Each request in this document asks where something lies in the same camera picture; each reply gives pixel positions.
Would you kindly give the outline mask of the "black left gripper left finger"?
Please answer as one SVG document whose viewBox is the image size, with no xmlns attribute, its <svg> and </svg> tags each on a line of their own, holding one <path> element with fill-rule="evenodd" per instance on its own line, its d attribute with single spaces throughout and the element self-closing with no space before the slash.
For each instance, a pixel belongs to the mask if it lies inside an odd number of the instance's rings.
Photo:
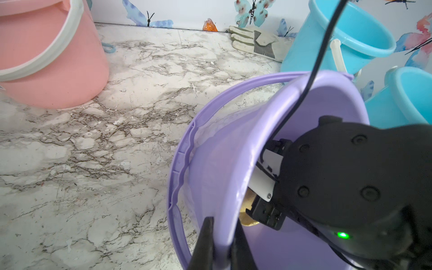
<svg viewBox="0 0 432 270">
<path fill-rule="evenodd" d="M 188 265 L 188 270 L 212 270 L 214 255 L 213 240 L 214 218 L 206 217 L 196 242 L 193 254 Z"/>
</svg>

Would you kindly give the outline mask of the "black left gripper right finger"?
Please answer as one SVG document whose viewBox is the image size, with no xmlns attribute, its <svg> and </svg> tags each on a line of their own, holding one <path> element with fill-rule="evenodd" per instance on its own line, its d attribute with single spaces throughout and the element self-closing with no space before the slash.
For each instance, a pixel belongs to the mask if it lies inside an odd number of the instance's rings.
<svg viewBox="0 0 432 270">
<path fill-rule="evenodd" d="M 231 245 L 231 270 L 258 270 L 239 219 Z"/>
</svg>

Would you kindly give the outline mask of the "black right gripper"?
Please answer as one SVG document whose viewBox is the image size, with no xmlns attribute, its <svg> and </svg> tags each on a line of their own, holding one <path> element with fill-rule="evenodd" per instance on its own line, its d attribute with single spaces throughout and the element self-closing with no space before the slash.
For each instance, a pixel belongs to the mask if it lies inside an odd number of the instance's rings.
<svg viewBox="0 0 432 270">
<path fill-rule="evenodd" d="M 246 214 L 274 230 L 289 218 L 357 269 L 429 270 L 432 127 L 322 116 L 292 141 L 271 201 Z"/>
</svg>

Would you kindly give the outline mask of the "teal bucket with sticker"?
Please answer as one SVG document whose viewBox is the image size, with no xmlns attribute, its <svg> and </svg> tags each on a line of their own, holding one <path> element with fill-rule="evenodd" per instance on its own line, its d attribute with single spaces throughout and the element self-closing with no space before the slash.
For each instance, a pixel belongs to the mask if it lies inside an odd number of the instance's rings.
<svg viewBox="0 0 432 270">
<path fill-rule="evenodd" d="M 310 72 L 339 1 L 309 1 L 310 13 L 281 64 L 282 72 Z M 320 66 L 358 73 L 371 60 L 396 49 L 391 32 L 372 15 L 348 2 L 333 29 Z"/>
</svg>

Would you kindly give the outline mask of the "purple plastic bucket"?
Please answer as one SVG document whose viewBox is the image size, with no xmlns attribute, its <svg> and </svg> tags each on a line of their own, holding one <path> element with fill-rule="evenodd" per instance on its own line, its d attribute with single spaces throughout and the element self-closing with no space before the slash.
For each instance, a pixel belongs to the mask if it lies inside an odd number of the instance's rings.
<svg viewBox="0 0 432 270">
<path fill-rule="evenodd" d="M 288 72 L 247 80 L 211 100 L 192 120 L 174 154 L 168 187 L 169 230 L 183 269 L 206 217 L 214 218 L 213 270 L 231 269 L 238 219 L 258 270 L 355 268 L 289 218 L 275 230 L 246 214 L 260 198 L 248 184 L 267 142 L 282 136 L 294 141 L 316 128 L 322 116 L 369 123 L 348 73 L 319 72 L 296 109 L 308 79 L 307 72 Z"/>
</svg>

